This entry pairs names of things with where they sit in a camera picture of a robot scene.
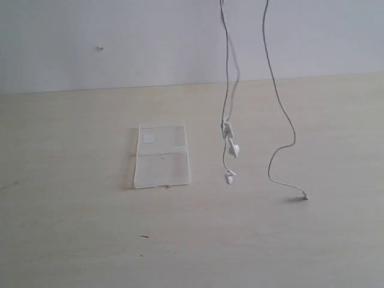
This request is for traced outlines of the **clear plastic open case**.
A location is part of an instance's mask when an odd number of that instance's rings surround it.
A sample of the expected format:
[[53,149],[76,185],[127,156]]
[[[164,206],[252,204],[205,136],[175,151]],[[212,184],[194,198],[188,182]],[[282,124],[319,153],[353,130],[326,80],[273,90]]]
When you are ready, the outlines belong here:
[[134,188],[171,187],[190,183],[185,125],[140,125]]

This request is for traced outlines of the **white wired earphones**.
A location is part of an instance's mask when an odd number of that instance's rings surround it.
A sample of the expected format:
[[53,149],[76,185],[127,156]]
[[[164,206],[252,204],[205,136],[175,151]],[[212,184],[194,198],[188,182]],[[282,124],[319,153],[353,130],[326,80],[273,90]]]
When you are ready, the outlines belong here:
[[[224,29],[225,41],[226,41],[226,58],[225,58],[226,93],[224,96],[223,108],[222,108],[222,112],[221,112],[221,121],[220,121],[220,128],[221,128],[221,133],[222,133],[222,137],[223,137],[223,141],[224,141],[224,147],[223,147],[223,153],[222,153],[222,163],[223,163],[224,169],[226,170],[226,172],[224,174],[226,184],[231,185],[233,182],[233,178],[236,176],[236,173],[232,169],[228,168],[228,166],[226,164],[226,153],[228,153],[229,155],[236,158],[236,157],[238,157],[238,154],[240,151],[239,145],[234,143],[235,137],[234,137],[233,128],[232,128],[232,124],[231,124],[231,117],[233,114],[233,108],[234,108],[234,104],[235,104],[236,90],[237,90],[237,87],[238,87],[238,84],[239,84],[239,81],[241,78],[241,69],[240,69],[239,64],[238,64],[237,55],[236,55],[233,41],[230,37],[229,27],[228,27],[227,22],[226,22],[226,17],[225,17],[225,12],[224,12],[224,1],[220,1],[219,6],[220,6],[221,23],[222,23],[222,26]],[[277,179],[273,178],[272,174],[271,174],[272,164],[273,164],[273,161],[274,161],[275,157],[277,156],[277,154],[284,149],[289,149],[289,148],[292,148],[296,145],[296,129],[295,129],[294,124],[293,124],[290,116],[288,115],[288,113],[287,113],[287,111],[286,111],[286,109],[285,109],[285,107],[281,101],[281,97],[279,95],[279,91],[277,88],[277,81],[276,81],[275,74],[273,72],[272,65],[271,65],[268,45],[267,45],[267,41],[266,41],[266,19],[267,19],[268,10],[269,10],[269,1],[266,1],[264,9],[263,9],[262,24],[261,24],[263,46],[264,46],[266,61],[268,64],[269,73],[271,75],[272,85],[274,88],[277,103],[278,103],[281,112],[285,116],[285,118],[288,121],[289,126],[292,130],[292,141],[286,145],[278,147],[272,153],[270,160],[269,160],[269,164],[268,164],[267,176],[271,182],[273,182],[277,185],[289,187],[289,188],[300,191],[302,193],[301,199],[306,201],[309,199],[309,197],[308,197],[308,193],[303,188],[295,186],[295,185],[290,184],[290,183],[280,182]],[[236,79],[235,79],[235,82],[234,82],[232,87],[230,87],[230,82],[229,82],[229,56],[230,55],[232,55],[233,63],[234,63],[235,70],[236,70]]]

